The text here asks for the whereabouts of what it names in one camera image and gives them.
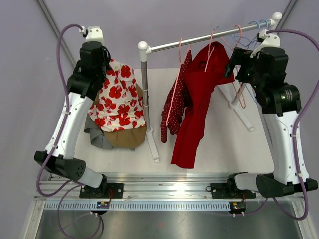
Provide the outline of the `red skirt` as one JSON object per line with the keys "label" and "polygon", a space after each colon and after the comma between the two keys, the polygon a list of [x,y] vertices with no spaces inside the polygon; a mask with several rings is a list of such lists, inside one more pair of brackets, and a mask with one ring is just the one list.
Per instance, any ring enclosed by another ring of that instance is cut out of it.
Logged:
{"label": "red skirt", "polygon": [[234,74],[225,77],[225,66],[229,57],[224,46],[212,42],[215,47],[209,60],[207,71],[208,45],[195,56],[184,74],[184,81],[192,103],[186,108],[185,117],[177,134],[171,164],[180,168],[193,169],[197,148],[204,137],[205,121],[211,94],[218,85],[234,82]]}

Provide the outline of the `red white floral garment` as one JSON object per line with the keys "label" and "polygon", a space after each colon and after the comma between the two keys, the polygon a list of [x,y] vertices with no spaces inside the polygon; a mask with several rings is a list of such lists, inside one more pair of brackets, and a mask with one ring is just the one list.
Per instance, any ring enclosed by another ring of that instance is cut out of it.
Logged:
{"label": "red white floral garment", "polygon": [[104,132],[146,126],[133,68],[113,59],[109,66],[97,101],[88,110],[90,119]]}

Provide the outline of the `grey pleated skirt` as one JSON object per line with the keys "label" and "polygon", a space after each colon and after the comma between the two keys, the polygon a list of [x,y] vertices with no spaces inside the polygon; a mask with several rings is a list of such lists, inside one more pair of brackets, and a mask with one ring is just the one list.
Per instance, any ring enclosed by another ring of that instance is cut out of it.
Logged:
{"label": "grey pleated skirt", "polygon": [[96,148],[112,150],[113,147],[104,135],[104,132],[92,121],[89,115],[86,116],[84,132],[89,134],[90,143]]}

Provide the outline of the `tan skirt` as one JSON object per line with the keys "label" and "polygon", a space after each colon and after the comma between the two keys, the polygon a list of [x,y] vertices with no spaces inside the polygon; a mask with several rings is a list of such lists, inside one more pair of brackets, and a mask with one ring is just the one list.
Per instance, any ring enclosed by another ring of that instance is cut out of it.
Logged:
{"label": "tan skirt", "polygon": [[[141,88],[138,85],[137,88],[138,95],[143,99]],[[133,150],[144,142],[146,129],[147,127],[144,126],[136,129],[128,129],[117,132],[103,132],[109,143],[112,145],[113,149],[127,148]]]}

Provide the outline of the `light blue wire hanger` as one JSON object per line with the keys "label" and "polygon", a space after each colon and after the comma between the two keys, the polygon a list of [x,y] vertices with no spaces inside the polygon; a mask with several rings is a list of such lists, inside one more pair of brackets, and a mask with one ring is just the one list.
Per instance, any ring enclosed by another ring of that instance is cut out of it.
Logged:
{"label": "light blue wire hanger", "polygon": [[258,31],[256,32],[255,37],[252,38],[252,39],[247,38],[247,37],[242,37],[242,40],[243,40],[244,42],[240,41],[241,46],[243,46],[244,48],[248,48],[248,49],[251,48],[251,47],[252,47],[253,49],[256,48],[256,46],[257,46],[257,44],[258,44],[258,34],[259,34],[259,32],[262,30],[262,28],[261,28],[261,26],[260,26],[260,24],[261,24],[262,22],[264,22],[265,25],[266,25],[266,28],[268,28],[269,24],[268,24],[268,21],[267,21],[266,19],[262,19],[262,20],[259,20],[259,21],[254,20],[254,21],[251,21],[250,23],[248,23],[249,25],[255,23],[255,24],[258,26]]}

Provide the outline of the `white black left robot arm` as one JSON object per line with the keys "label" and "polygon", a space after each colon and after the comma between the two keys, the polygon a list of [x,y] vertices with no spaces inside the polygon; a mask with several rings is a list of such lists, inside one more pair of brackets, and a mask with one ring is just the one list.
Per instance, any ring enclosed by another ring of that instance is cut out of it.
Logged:
{"label": "white black left robot arm", "polygon": [[91,187],[91,193],[102,198],[108,192],[105,176],[74,154],[82,124],[106,79],[110,54],[98,41],[83,43],[79,53],[80,60],[67,80],[67,98],[54,134],[45,150],[35,153],[34,160],[47,172]]}

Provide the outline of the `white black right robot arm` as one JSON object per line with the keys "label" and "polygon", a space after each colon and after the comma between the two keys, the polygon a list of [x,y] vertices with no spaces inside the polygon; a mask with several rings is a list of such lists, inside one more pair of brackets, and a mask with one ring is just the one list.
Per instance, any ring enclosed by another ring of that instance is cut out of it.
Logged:
{"label": "white black right robot arm", "polygon": [[284,49],[279,47],[264,47],[256,55],[251,50],[235,48],[226,65],[226,77],[239,66],[235,78],[251,85],[255,91],[274,164],[272,173],[229,175],[226,191],[231,197],[238,197],[244,190],[275,198],[318,188],[317,180],[308,175],[297,137],[296,120],[302,106],[297,87],[285,82],[288,59]]}

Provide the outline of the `silver clothes rack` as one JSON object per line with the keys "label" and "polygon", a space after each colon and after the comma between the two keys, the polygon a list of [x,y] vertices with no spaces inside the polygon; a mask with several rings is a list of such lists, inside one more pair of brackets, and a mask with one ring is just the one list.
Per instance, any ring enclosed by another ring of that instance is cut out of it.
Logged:
{"label": "silver clothes rack", "polygon": [[183,45],[191,45],[194,43],[203,42],[203,41],[214,39],[214,38],[222,38],[225,36],[233,35],[236,33],[243,33],[243,32],[251,31],[255,29],[261,29],[261,28],[276,29],[278,24],[282,22],[282,18],[283,18],[282,14],[280,12],[276,12],[272,15],[270,19],[263,19],[261,21],[253,21],[252,23],[243,27],[236,26],[228,30],[222,30],[217,32],[215,31],[214,33],[210,35],[193,37],[186,40],[166,43],[166,44],[162,44],[158,46],[149,46],[148,43],[146,43],[145,41],[140,41],[137,44],[137,48],[139,50],[139,60],[141,64],[142,91],[143,91],[143,98],[144,98],[144,116],[147,123],[146,139],[147,139],[154,163],[160,162],[160,156],[154,141],[153,128],[150,124],[147,56],[155,52],[160,52],[163,50],[168,50],[168,49],[180,47]]}

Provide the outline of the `red polka dot garment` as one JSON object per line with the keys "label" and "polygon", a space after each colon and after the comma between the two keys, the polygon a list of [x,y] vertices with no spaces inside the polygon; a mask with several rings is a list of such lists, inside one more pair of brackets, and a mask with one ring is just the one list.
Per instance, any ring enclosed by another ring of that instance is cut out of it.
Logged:
{"label": "red polka dot garment", "polygon": [[168,131],[171,135],[178,134],[183,121],[184,110],[192,103],[183,78],[190,63],[192,63],[192,50],[188,49],[161,113],[160,129],[162,143],[167,142]]}

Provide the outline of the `aluminium mounting rail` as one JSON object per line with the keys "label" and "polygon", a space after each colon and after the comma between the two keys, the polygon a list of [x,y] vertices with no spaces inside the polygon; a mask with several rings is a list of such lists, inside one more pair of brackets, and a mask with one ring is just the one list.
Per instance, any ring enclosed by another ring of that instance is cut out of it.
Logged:
{"label": "aluminium mounting rail", "polygon": [[121,201],[211,201],[211,183],[225,183],[228,174],[223,173],[106,173],[107,180],[98,188],[67,182],[60,176],[40,181],[43,194],[33,193],[34,199],[60,199],[68,190],[67,199],[79,199],[80,193],[107,196],[108,188],[122,184],[121,189],[112,190],[112,199],[121,194]]}

